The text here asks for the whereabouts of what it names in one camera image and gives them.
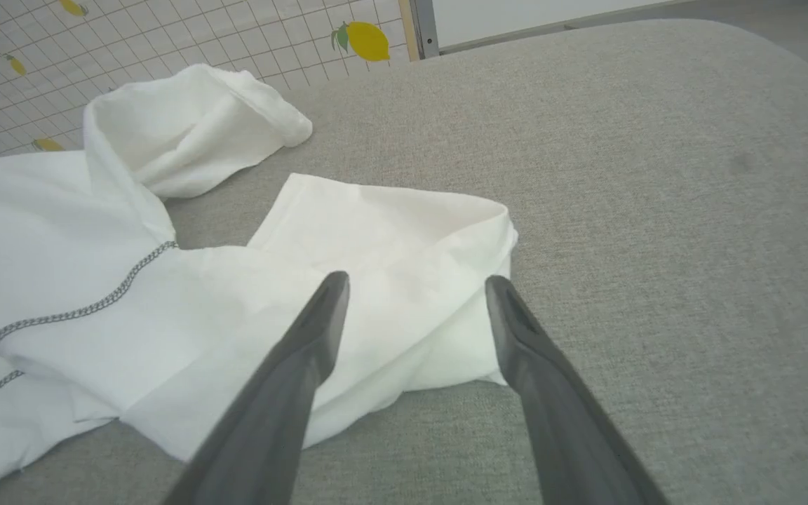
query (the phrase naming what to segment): gray stitching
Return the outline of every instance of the gray stitching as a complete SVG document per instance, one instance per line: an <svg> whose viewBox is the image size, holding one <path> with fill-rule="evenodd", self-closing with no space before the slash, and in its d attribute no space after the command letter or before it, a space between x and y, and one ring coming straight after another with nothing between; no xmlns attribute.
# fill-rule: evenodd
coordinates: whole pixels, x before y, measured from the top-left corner
<svg viewBox="0 0 808 505"><path fill-rule="evenodd" d="M64 312L61 314L52 314L52 316L42 316L42 317L33 317L31 319L23 319L16 323L11 323L6 327L0 329L0 345L4 338L9 336L11 333L16 332L16 330L20 330L23 328L27 328L29 326L36 326L38 324L48 324L48 323L58 323L61 321L68 321L71 319L78 319L79 317L89 316L89 314L95 314L102 310L105 307L110 307L116 303L116 301L120 300L123 295L126 294L126 291L129 291L129 287L133 284L135 276L138 275L139 271L142 271L145 268L145 265L153 262L155 258L161 255L164 250L167 249L177 249L179 246L173 240L170 242L162 243L158 246L157 249L153 250L153 252L149 252L148 256L145 256L142 261L138 262L128 274L124 278L124 281L121 282L120 285L108 294L106 297L102 298L99 301L96 301L94 304L89 304L89 306L79 308L77 310L73 310L71 312ZM2 377L0 379L0 389L6 386L6 384L10 383L17 377L23 375L23 372L20 370L14 370L9 373L7 376Z"/></svg>

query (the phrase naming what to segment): grid patterned fabric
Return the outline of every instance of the grid patterned fabric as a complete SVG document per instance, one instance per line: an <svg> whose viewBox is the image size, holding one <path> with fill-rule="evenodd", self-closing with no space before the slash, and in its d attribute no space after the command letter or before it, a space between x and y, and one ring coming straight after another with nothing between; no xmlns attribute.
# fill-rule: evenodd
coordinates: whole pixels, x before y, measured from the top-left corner
<svg viewBox="0 0 808 505"><path fill-rule="evenodd" d="M352 20L382 30L391 60L333 48ZM0 0L0 156L81 148L89 100L194 63L283 92L407 61L398 0Z"/></svg>

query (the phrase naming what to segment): gray cushion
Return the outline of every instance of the gray cushion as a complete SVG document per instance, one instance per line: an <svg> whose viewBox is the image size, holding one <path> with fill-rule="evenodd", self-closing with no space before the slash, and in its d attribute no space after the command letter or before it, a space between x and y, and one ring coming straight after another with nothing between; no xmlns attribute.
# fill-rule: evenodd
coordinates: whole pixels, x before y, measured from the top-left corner
<svg viewBox="0 0 808 505"><path fill-rule="evenodd" d="M314 136L170 202L183 247L245 243L291 172L501 201L517 287L675 503L808 503L808 64L654 20L289 100ZM112 423L0 503L152 503L179 470ZM305 451L295 502L538 503L519 402L405 394Z"/></svg>

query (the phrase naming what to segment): yellow lemon print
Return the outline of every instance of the yellow lemon print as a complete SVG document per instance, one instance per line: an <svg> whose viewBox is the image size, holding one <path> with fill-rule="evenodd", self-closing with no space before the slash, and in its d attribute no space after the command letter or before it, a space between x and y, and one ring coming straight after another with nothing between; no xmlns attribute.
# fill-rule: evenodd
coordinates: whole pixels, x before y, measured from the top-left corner
<svg viewBox="0 0 808 505"><path fill-rule="evenodd" d="M23 64L20 63L18 58L15 58L10 54L6 54L6 60L11 62L12 68L17 72L18 76L26 76L27 70L23 67Z"/></svg>
<svg viewBox="0 0 808 505"><path fill-rule="evenodd" d="M33 141L33 147L38 149L39 151L64 151L65 148L61 147L61 144L58 142L51 140L51 138L37 138Z"/></svg>
<svg viewBox="0 0 808 505"><path fill-rule="evenodd" d="M61 0L61 6L74 16L85 16L89 13L89 9L83 6L77 6L76 3L72 2L71 0Z"/></svg>
<svg viewBox="0 0 808 505"><path fill-rule="evenodd" d="M345 48L351 43L351 48L360 58L367 61L384 61L389 59L389 40L376 25L369 22L343 22L339 29L330 35L332 47L336 47L339 42L340 48Z"/></svg>

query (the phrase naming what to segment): white cloth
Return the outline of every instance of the white cloth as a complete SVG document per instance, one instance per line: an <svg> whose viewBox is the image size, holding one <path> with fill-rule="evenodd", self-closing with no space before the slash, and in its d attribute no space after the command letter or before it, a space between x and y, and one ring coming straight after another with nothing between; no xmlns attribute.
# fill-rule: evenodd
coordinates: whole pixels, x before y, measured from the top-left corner
<svg viewBox="0 0 808 505"><path fill-rule="evenodd" d="M84 122L86 153L0 159L0 373L26 374L0 389L0 476L115 415L188 459L334 269L349 312L305 445L404 391L500 381L482 285L509 273L503 205L293 175L248 246L179 250L158 196L205 192L310 122L208 67L93 100Z"/></svg>
<svg viewBox="0 0 808 505"><path fill-rule="evenodd" d="M215 316L195 305L208 296L196 268L209 250L164 248L116 296L135 265L174 239L158 197L205 192L311 134L266 84L205 66L99 97L84 123L86 152L0 158L0 330L115 293L93 314L1 339L0 477L119 416L217 338ZM171 316L170 306L188 314Z"/></svg>

